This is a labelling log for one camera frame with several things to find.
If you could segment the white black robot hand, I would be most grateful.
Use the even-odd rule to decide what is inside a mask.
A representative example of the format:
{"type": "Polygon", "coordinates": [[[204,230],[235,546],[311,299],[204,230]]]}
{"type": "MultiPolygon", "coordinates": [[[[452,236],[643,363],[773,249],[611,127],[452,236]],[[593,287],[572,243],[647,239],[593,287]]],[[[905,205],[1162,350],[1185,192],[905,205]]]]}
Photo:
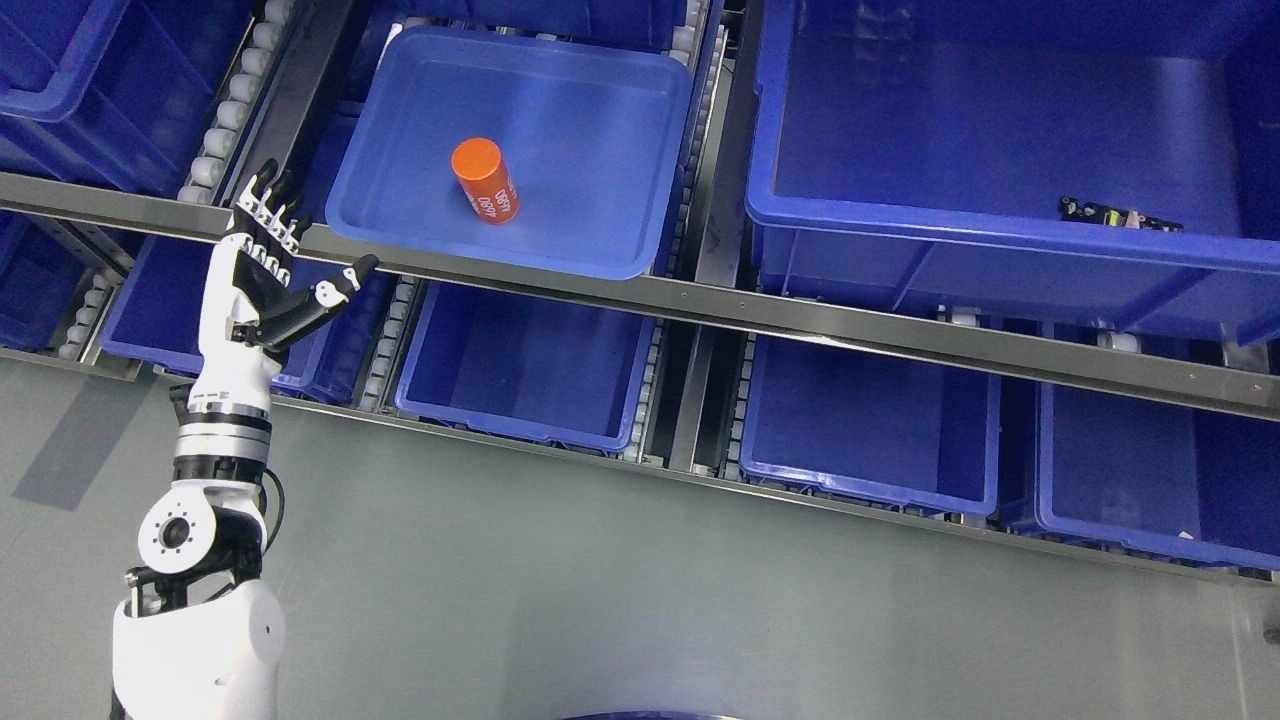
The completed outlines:
{"type": "Polygon", "coordinates": [[[312,284],[292,288],[301,240],[292,176],[266,160],[244,183],[212,250],[204,283],[197,346],[204,359],[191,386],[191,413],[265,418],[270,384],[293,345],[338,316],[365,290],[380,260],[364,255],[312,284]]]}

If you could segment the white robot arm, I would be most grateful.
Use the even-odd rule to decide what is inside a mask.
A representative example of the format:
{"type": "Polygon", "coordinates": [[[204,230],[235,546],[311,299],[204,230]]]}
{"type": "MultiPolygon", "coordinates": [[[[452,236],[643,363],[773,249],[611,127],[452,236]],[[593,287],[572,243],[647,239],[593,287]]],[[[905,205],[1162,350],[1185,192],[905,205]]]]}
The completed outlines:
{"type": "Polygon", "coordinates": [[[111,616],[114,719],[274,719],[285,648],[262,579],[273,539],[265,389],[174,386],[166,493],[137,532],[140,564],[111,616]]]}

